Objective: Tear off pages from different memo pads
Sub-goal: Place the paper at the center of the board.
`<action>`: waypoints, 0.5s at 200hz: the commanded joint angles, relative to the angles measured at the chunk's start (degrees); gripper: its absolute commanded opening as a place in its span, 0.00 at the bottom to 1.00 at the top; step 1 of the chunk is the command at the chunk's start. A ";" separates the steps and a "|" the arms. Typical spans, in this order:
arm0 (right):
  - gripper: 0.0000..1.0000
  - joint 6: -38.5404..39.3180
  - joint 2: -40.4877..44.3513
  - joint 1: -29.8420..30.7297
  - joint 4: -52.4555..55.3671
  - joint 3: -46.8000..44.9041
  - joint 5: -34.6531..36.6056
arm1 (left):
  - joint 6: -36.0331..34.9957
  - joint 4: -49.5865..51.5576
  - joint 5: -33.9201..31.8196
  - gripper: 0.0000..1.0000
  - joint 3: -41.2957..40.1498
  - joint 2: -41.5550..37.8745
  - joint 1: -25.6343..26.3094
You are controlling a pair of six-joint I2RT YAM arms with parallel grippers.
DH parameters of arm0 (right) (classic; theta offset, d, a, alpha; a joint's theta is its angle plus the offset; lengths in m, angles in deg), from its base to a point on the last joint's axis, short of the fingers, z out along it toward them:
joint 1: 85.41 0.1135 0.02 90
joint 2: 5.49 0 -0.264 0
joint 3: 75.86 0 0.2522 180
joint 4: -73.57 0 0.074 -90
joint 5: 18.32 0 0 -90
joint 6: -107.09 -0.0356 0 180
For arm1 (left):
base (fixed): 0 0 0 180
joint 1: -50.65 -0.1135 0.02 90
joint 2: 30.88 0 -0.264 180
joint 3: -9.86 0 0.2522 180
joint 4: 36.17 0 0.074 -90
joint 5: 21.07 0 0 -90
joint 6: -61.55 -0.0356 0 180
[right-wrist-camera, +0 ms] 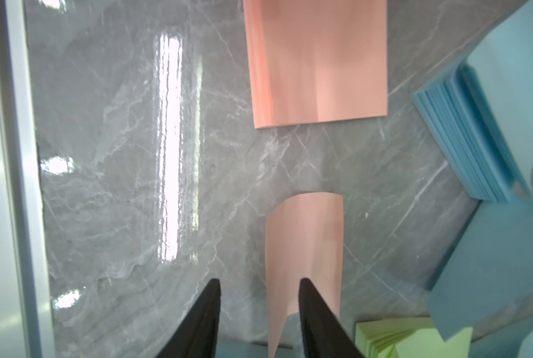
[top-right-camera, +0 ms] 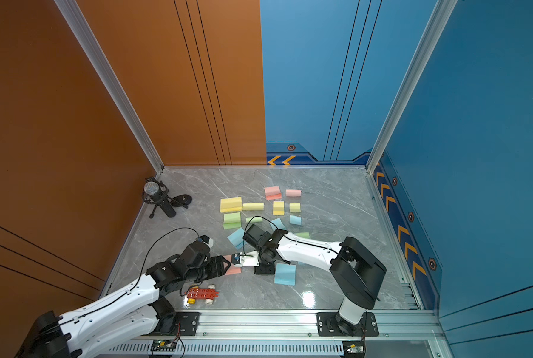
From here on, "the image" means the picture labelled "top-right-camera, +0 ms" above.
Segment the pink memo pad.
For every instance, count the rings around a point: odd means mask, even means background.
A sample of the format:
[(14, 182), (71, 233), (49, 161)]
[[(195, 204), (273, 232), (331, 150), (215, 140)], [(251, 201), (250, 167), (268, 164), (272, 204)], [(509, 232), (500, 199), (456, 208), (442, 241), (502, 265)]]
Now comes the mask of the pink memo pad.
[(228, 267), (225, 275), (240, 274), (242, 272), (242, 268), (241, 267), (237, 267), (231, 262), (231, 255), (225, 255), (224, 258), (231, 264)]
[(264, 188), (267, 201), (275, 201), (282, 198), (282, 192), (279, 186), (269, 186)]

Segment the torn small green page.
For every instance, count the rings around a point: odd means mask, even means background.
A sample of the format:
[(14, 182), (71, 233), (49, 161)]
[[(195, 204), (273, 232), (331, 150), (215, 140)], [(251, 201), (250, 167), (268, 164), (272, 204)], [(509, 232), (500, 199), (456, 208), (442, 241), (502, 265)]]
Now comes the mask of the torn small green page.
[(262, 217), (253, 217), (253, 218), (246, 218), (245, 219), (245, 222), (248, 224), (248, 223), (258, 223), (258, 222), (263, 222), (263, 218)]

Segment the light blue memo pad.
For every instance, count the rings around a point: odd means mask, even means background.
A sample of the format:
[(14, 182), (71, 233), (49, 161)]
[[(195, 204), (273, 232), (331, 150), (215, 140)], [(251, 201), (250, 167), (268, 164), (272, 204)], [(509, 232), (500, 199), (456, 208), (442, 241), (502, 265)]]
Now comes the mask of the light blue memo pad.
[(244, 245), (243, 236), (244, 229), (238, 228), (235, 232), (228, 236), (228, 240), (237, 250), (241, 250)]

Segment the torn blue page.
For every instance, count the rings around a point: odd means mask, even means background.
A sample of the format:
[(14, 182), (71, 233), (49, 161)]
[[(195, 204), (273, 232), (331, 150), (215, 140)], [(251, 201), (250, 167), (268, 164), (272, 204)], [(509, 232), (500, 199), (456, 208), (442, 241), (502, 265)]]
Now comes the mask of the torn blue page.
[(290, 222), (290, 225), (300, 226), (302, 224), (302, 218), (299, 216), (290, 216), (289, 222)]

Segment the torn large yellow page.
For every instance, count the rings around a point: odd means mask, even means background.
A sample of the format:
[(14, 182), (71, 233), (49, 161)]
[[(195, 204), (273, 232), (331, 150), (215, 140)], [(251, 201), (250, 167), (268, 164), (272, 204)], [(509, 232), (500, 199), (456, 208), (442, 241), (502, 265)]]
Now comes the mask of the torn large yellow page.
[(264, 203), (243, 203), (242, 210), (245, 210), (245, 211), (264, 210)]

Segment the small green memo pad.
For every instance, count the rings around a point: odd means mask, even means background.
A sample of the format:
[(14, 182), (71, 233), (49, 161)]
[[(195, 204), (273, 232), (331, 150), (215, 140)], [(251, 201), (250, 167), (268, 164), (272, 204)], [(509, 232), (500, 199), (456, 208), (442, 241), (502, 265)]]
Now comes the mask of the small green memo pad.
[(223, 228), (225, 230), (238, 229), (240, 227), (241, 227), (241, 212), (224, 214)]

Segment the large yellow memo pad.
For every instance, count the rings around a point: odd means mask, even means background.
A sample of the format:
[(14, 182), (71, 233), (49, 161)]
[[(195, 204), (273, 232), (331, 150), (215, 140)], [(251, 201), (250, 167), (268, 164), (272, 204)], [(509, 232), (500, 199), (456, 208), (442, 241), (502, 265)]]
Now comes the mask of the large yellow memo pad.
[(242, 198), (223, 198), (220, 200), (220, 213), (235, 213), (242, 210)]

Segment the torn pink page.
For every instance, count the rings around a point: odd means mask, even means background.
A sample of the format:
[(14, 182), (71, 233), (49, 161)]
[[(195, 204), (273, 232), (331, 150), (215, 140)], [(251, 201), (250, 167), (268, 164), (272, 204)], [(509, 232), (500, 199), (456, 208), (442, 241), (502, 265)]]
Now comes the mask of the torn pink page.
[(302, 196), (302, 191), (299, 189), (287, 189), (285, 193), (286, 196), (290, 198), (299, 198)]

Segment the blue curved memo pad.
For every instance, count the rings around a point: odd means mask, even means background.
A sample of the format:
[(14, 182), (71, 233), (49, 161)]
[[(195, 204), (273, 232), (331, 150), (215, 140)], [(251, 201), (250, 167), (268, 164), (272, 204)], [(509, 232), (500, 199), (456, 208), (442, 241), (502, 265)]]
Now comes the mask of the blue curved memo pad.
[(276, 229), (286, 230), (287, 229), (280, 218), (277, 218), (271, 221), (270, 225), (273, 230), (276, 230)]

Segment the small yellow memo pad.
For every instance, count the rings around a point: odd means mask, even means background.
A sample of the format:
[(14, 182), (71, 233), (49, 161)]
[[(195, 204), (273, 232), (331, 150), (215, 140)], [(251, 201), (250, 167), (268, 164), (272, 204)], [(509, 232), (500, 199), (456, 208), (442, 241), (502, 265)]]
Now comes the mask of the small yellow memo pad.
[(272, 203), (272, 212), (274, 216), (283, 216), (285, 214), (285, 203), (283, 201), (274, 201)]

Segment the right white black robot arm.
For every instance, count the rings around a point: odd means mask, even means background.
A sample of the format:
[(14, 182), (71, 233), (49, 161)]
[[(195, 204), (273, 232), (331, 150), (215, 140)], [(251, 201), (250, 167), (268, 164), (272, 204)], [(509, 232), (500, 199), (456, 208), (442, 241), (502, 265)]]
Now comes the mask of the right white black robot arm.
[(279, 263), (303, 263), (332, 275), (344, 299), (333, 318), (321, 317), (322, 336), (371, 335), (369, 310), (375, 308), (387, 268), (359, 240), (346, 237), (342, 242), (320, 242), (283, 229), (270, 233), (255, 224), (245, 230), (242, 239), (254, 249), (241, 258), (256, 256), (255, 274), (275, 274)]

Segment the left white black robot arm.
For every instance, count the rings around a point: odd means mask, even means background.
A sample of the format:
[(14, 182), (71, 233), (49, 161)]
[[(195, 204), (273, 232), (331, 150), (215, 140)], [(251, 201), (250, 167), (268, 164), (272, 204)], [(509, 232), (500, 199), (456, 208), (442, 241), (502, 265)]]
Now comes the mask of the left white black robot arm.
[(122, 289), (57, 316), (39, 316), (17, 357), (96, 357), (128, 340), (151, 333), (177, 334), (176, 309), (167, 295), (187, 282), (221, 277), (230, 268), (223, 256), (211, 256), (204, 241), (190, 243), (181, 254), (154, 264)]

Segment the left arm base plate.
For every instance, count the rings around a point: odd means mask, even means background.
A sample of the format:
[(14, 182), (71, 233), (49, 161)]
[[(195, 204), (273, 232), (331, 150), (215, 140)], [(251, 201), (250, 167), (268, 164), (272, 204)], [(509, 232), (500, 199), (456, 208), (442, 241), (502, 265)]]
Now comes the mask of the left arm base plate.
[(194, 337), (199, 326), (200, 313), (178, 312), (161, 319), (151, 335)]

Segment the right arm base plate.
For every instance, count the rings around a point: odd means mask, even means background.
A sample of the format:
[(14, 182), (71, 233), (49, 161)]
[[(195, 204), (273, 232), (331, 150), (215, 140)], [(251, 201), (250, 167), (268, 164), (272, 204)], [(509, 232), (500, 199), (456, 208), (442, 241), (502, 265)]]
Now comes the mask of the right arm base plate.
[(317, 313), (318, 334), (321, 337), (378, 337), (378, 323), (374, 313), (363, 312), (360, 321), (352, 324), (338, 312)]

